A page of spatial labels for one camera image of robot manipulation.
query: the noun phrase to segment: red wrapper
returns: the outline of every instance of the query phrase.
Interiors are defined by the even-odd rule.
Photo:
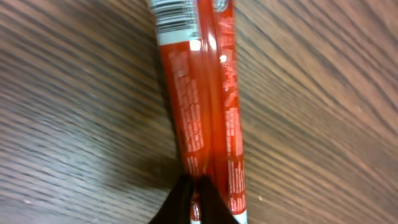
[[[149,0],[185,170],[210,175],[247,223],[233,2]],[[198,196],[192,223],[200,222]]]

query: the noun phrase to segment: wooden table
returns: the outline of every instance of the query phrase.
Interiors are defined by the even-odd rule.
[[[0,0],[0,223],[146,223],[181,173],[145,0]],[[398,2],[238,0],[249,223],[398,223]]]

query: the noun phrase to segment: snack bar wrapper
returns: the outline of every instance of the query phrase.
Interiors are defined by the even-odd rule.
[[[248,222],[232,0],[148,0],[185,170],[209,175],[235,219]],[[192,223],[200,223],[198,196]]]

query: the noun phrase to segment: wood grain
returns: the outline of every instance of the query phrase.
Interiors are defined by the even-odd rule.
[[[398,223],[398,2],[238,0],[250,223]],[[0,0],[0,223],[146,223],[182,168],[145,0]]]

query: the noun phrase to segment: barcode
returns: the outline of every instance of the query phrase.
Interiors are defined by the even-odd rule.
[[[151,0],[160,45],[200,38],[196,0]]]

